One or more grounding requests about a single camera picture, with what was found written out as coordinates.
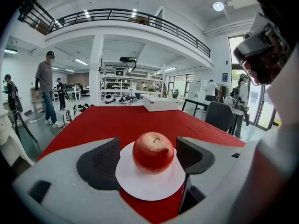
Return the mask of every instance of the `sneaker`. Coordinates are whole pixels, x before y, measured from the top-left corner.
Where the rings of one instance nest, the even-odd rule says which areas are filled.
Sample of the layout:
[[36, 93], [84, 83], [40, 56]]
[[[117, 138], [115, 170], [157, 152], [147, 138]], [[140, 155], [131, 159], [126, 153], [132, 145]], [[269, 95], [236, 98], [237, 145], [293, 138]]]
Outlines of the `sneaker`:
[[63, 124], [59, 123], [57, 120], [55, 122], [55, 124], [53, 124], [54, 128], [61, 128], [63, 126]]
[[46, 120], [45, 123], [46, 123], [47, 125], [52, 125], [52, 124], [53, 124], [52, 121], [51, 121], [51, 119]]

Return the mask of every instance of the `floor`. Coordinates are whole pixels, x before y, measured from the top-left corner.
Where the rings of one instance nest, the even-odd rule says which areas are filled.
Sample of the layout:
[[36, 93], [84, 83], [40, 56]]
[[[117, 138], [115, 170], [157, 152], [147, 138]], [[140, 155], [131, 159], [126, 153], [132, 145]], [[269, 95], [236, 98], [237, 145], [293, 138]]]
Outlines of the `floor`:
[[[79, 104], [84, 105], [85, 103], [90, 105], [89, 97], [82, 98], [81, 100], [77, 100], [77, 101], [75, 101], [75, 100], [66, 101], [66, 109], [72, 110], [74, 105], [79, 105]], [[136, 104], [132, 104], [132, 105], [142, 105], [142, 103], [143, 103], [143, 101], [139, 100]], [[54, 102], [53, 105], [54, 105], [55, 111], [58, 112], [59, 107], [60, 107], [59, 101]], [[100, 104], [100, 106], [111, 106], [111, 105], [123, 106], [118, 101], [113, 102], [113, 104], [105, 104], [105, 103]], [[182, 107], [183, 107], [183, 104], [180, 103], [178, 108], [181, 110]], [[193, 115], [194, 108], [193, 109], [191, 108], [189, 110], [184, 110], [184, 112], [186, 112], [190, 115]], [[33, 139], [25, 131], [25, 129], [23, 127], [19, 128], [22, 143], [24, 145], [24, 149], [25, 149], [26, 153], [28, 154], [28, 156], [33, 161], [37, 160], [37, 158], [39, 157], [41, 152], [51, 143], [51, 141], [63, 129], [63, 128], [53, 128], [52, 125], [45, 124], [44, 116], [45, 116], [44, 113], [39, 113], [39, 114], [37, 114], [36, 117], [35, 117], [35, 114], [33, 114], [33, 113], [28, 115], [28, 118], [31, 121], [30, 123], [28, 123], [28, 129], [31, 131], [33, 136], [37, 139], [38, 145], [40, 147], [40, 151], [38, 149], [37, 144], [33, 141]], [[57, 116], [57, 120], [59, 122], [63, 123], [63, 114], [56, 113], [56, 116]], [[206, 114], [203, 113], [202, 110], [197, 110], [195, 117], [204, 121], [206, 118]], [[242, 130], [241, 130], [242, 141], [249, 142], [252, 140], [258, 140], [258, 139], [260, 139], [260, 137], [262, 136], [263, 133], [264, 133], [264, 131], [262, 131], [256, 127], [253, 127], [251, 125], [246, 126], [246, 124], [243, 122]]]

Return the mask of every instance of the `column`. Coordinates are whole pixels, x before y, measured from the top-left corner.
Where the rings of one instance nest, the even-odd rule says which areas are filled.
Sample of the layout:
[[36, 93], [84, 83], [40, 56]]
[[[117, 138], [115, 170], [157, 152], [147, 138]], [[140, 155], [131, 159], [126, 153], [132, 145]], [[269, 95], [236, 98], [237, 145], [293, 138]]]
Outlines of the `column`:
[[90, 58], [90, 69], [89, 69], [89, 94], [90, 94], [90, 103], [93, 105], [100, 104], [99, 67], [101, 66], [103, 44], [104, 44], [103, 34], [96, 34], [93, 40], [93, 49]]

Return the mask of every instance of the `apple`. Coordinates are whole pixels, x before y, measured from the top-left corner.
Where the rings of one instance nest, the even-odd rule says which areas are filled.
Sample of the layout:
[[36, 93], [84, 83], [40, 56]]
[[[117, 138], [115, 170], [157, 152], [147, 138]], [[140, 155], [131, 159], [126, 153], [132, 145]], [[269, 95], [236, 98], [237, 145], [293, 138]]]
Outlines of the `apple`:
[[163, 172], [171, 165], [173, 157], [172, 143], [160, 133], [144, 133], [133, 145], [133, 161], [145, 174]]

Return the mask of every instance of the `balcony railing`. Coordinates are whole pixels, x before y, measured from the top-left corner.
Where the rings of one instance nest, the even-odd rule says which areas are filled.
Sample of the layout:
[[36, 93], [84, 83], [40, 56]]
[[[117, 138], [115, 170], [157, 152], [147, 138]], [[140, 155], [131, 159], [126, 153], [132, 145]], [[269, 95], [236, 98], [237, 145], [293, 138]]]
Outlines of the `balcony railing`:
[[209, 47], [207, 47], [195, 36], [169, 21], [166, 21], [162, 18], [147, 13], [127, 9], [104, 8], [93, 9], [88, 11], [85, 10], [55, 20], [36, 2], [36, 0], [30, 1], [33, 5], [32, 9], [29, 10], [28, 3], [26, 5], [27, 8], [23, 9], [23, 11], [25, 12], [23, 14], [21, 13], [19, 20], [21, 20], [22, 22], [26, 22], [32, 28], [40, 31], [44, 35], [49, 34], [58, 29], [62, 29], [83, 22], [126, 21], [163, 30], [164, 32], [167, 32], [184, 40], [190, 45], [196, 47], [206, 56], [210, 57], [211, 50], [209, 49]]

